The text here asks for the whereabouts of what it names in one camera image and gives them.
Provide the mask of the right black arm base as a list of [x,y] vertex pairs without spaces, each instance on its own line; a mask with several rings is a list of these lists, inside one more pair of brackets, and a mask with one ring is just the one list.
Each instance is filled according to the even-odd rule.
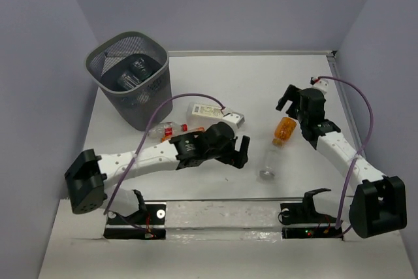
[[319,214],[314,207],[306,207],[302,202],[282,203],[278,221],[285,240],[342,237],[342,227],[336,228],[334,217]]

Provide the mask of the green-label clear bottle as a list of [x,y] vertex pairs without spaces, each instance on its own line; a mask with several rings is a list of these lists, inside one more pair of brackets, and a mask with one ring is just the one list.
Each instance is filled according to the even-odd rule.
[[130,64],[130,71],[141,81],[147,80],[152,76],[153,70],[148,63],[141,57],[135,59]]

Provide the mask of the clear jar silver lid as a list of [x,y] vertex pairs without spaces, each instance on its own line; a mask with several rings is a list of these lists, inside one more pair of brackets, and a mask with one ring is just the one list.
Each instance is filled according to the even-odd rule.
[[261,160],[259,176],[265,180],[271,180],[276,177],[279,169],[280,155],[277,147],[271,146],[265,150]]

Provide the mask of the small red-label cola bottle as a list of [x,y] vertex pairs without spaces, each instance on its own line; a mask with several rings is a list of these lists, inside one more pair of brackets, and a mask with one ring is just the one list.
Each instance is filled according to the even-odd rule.
[[148,131],[148,137],[151,139],[160,139],[163,137],[171,137],[186,132],[188,126],[186,124],[178,124],[174,122],[163,122],[157,124]]

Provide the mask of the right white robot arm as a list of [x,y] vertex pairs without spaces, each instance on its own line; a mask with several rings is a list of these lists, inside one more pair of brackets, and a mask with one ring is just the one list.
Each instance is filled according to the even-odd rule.
[[302,137],[343,176],[335,226],[344,222],[361,238],[407,226],[406,187],[398,176],[387,176],[372,166],[346,140],[341,129],[325,117],[328,78],[313,78],[309,88],[288,85],[276,110],[299,123]]

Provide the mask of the orange juice bottle white cap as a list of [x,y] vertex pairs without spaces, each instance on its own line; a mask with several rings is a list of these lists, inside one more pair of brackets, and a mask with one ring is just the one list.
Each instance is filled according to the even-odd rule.
[[203,132],[203,131],[205,131],[203,127],[198,127],[194,129],[189,129],[188,131],[174,132],[170,134],[167,133],[164,137],[161,138],[161,142],[165,142],[166,140],[170,140],[172,137],[176,137],[179,135],[185,135],[188,133]]

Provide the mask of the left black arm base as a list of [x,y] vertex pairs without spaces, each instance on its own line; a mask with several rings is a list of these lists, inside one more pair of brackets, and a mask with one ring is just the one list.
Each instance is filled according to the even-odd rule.
[[108,240],[165,240],[166,208],[162,202],[147,202],[147,211],[137,211],[128,218],[109,216],[103,236]]

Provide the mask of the red-label Nongfu water bottle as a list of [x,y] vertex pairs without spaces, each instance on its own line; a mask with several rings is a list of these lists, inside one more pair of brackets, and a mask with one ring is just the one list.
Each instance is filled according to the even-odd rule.
[[131,99],[131,105],[133,107],[145,105],[152,98],[151,93],[148,90],[143,90],[136,94]]

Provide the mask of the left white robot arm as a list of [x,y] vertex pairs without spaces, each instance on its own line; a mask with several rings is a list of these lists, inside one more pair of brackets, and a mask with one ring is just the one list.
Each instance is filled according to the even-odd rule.
[[66,170],[64,177],[73,214],[97,209],[113,212],[129,223],[138,223],[146,210],[141,192],[122,189],[124,181],[161,171],[179,171],[198,167],[208,160],[241,169],[248,162],[250,138],[237,137],[225,122],[172,137],[154,146],[120,154],[97,155],[84,150]]

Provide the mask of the clear unlabelled blue-ring bottle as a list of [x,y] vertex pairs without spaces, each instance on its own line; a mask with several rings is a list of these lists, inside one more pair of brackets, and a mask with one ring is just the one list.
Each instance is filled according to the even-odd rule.
[[122,90],[130,91],[140,86],[143,81],[131,71],[126,70],[120,74],[117,83]]

